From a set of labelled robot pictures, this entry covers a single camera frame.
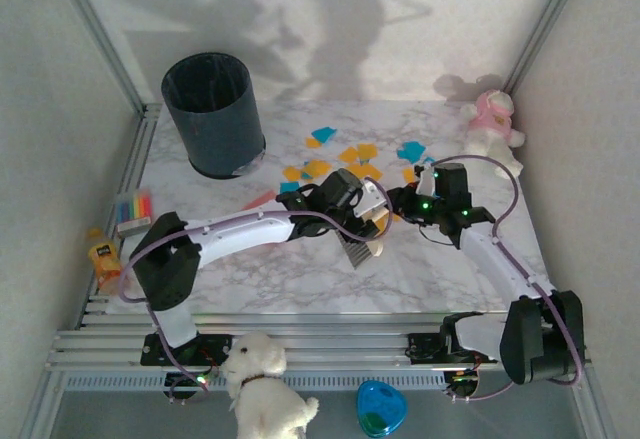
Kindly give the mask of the white plush dog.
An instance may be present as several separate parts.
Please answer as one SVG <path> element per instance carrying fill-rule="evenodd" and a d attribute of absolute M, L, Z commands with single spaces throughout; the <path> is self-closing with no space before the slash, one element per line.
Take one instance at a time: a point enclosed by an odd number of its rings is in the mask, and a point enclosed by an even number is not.
<path fill-rule="evenodd" d="M 285 348 L 264 332 L 242 335 L 220 367 L 237 422 L 236 439 L 307 439 L 319 401 L 302 398 L 282 379 Z"/>

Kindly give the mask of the white plush toy pink outfit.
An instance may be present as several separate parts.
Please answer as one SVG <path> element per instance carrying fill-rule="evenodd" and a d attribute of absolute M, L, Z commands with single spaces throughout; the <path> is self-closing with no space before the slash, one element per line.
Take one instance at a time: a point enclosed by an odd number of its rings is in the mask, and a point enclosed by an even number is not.
<path fill-rule="evenodd" d="M 511 97 L 500 90 L 488 90 L 460 109 L 468 126 L 464 153 L 494 159 L 517 178 L 523 165 L 514 158 L 513 149 L 521 147 L 526 136 L 513 128 L 513 114 Z"/>

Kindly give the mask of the orange juice bottle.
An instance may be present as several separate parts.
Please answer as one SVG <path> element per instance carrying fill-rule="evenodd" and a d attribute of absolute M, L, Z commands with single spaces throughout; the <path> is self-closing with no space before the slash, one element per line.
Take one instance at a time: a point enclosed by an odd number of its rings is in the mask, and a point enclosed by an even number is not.
<path fill-rule="evenodd" d="M 98 292 L 118 296 L 123 266 L 116 243 L 100 228 L 90 228 L 86 238 L 88 258 L 94 268 Z"/>

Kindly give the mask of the wooden hand brush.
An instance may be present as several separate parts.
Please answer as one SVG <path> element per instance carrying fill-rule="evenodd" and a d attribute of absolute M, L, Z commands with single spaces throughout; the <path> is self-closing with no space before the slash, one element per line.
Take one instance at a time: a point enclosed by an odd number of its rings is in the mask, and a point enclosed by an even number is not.
<path fill-rule="evenodd" d="M 336 233 L 347 258 L 354 269 L 358 269 L 367 260 L 379 257 L 382 254 L 384 244 L 381 239 L 381 235 L 388 223 L 388 219 L 389 211 L 387 208 L 385 212 L 380 212 L 377 217 L 363 217 L 363 220 L 372 220 L 379 229 L 379 234 L 368 242 L 347 242 L 344 239 L 342 232 Z"/>

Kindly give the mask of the dark round trash bin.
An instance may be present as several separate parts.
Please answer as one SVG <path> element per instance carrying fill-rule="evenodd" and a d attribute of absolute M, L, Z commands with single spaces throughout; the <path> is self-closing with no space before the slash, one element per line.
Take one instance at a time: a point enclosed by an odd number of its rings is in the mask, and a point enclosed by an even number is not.
<path fill-rule="evenodd" d="M 266 139 L 241 60 L 219 52 L 186 57 L 166 72 L 161 94 L 199 174 L 227 180 L 259 167 Z"/>

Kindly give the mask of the colourful marker set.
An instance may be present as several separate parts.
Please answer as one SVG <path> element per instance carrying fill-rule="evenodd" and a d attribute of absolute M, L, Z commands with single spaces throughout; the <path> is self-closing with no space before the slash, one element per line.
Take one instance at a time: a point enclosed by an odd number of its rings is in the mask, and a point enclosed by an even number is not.
<path fill-rule="evenodd" d="M 120 194 L 115 202 L 116 234 L 120 238 L 149 230 L 153 223 L 152 195 L 149 189 Z"/>

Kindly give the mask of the pink plastic dustpan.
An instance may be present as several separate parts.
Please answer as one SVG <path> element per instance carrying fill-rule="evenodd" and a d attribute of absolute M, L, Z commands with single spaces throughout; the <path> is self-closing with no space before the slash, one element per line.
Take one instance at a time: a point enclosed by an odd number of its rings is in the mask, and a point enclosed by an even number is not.
<path fill-rule="evenodd" d="M 248 211 L 248 210 L 256 209 L 256 208 L 258 208 L 260 206 L 265 205 L 269 201 L 274 200 L 275 197 L 276 197 L 276 193 L 273 190 L 269 190 L 266 193 L 260 195 L 259 197 L 255 198 L 252 201 L 250 201 L 249 203 L 247 203 L 242 208 L 242 211 Z"/>

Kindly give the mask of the blue heart-shaped box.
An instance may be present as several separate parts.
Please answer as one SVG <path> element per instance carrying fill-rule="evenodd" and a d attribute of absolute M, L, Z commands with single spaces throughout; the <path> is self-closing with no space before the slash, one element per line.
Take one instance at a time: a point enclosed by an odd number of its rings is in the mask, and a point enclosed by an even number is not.
<path fill-rule="evenodd" d="M 391 385 L 367 380 L 357 391 L 358 423 L 370 439 L 381 439 L 393 433 L 405 420 L 408 412 L 404 395 Z"/>

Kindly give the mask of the aluminium corner post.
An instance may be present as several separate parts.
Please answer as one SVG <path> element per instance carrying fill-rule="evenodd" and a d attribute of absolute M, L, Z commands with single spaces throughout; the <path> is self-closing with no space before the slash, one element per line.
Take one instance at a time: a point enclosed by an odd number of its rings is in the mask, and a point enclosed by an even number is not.
<path fill-rule="evenodd" d="M 504 92 L 511 96 L 517 92 L 568 1 L 546 1 L 521 53 L 503 84 Z"/>
<path fill-rule="evenodd" d="M 71 0 L 87 28 L 92 41 L 105 59 L 111 73 L 132 106 L 134 112 L 142 117 L 146 112 L 146 105 L 136 90 L 121 58 L 116 51 L 102 21 L 100 20 L 91 0 Z"/>

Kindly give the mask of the aluminium frame rails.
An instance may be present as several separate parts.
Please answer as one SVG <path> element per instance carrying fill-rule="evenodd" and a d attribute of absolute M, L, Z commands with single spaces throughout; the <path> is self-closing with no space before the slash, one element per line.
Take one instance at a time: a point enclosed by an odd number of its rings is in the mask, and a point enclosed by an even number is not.
<path fill-rule="evenodd" d="M 436 333 L 442 313 L 201 314 L 203 334 L 237 337 L 259 330 L 287 350 L 289 371 L 454 371 L 464 362 L 416 363 L 406 355 L 411 333 Z M 87 314 L 78 329 L 56 333 L 48 371 L 142 371 L 144 341 L 155 330 L 142 314 Z"/>

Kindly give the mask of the large orange paper scrap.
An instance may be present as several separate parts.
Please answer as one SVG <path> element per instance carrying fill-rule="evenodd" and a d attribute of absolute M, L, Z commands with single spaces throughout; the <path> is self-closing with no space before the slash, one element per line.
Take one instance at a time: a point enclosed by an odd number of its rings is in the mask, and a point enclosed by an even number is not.
<path fill-rule="evenodd" d="M 383 173 L 370 163 L 354 163 L 346 167 L 348 171 L 354 174 L 358 179 L 365 179 L 366 177 L 373 178 L 375 181 L 379 181 Z"/>

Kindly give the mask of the black base electronics housing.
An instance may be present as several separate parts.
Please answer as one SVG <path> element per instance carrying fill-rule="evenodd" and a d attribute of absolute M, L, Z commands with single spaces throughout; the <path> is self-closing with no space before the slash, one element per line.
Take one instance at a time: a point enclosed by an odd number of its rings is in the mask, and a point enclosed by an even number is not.
<path fill-rule="evenodd" d="M 479 385 L 479 373 L 473 369 L 445 371 L 444 394 L 452 402 L 470 402 Z"/>
<path fill-rule="evenodd" d="M 184 374 L 171 373 L 165 379 L 163 394 L 172 405 L 198 404 L 209 398 L 209 374 L 199 372 L 194 379 Z"/>

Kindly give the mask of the aluminium side rail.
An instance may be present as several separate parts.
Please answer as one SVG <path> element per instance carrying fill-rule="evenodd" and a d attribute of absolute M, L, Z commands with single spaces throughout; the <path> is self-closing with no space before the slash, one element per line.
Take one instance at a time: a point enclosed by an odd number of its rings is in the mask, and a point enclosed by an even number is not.
<path fill-rule="evenodd" d="M 159 103 L 146 104 L 143 112 L 139 116 L 134 138 L 128 155 L 126 156 L 126 163 L 122 169 L 118 187 L 108 209 L 104 232 L 110 239 L 117 237 L 117 200 L 121 196 L 134 191 L 140 185 L 161 108 L 162 105 Z"/>

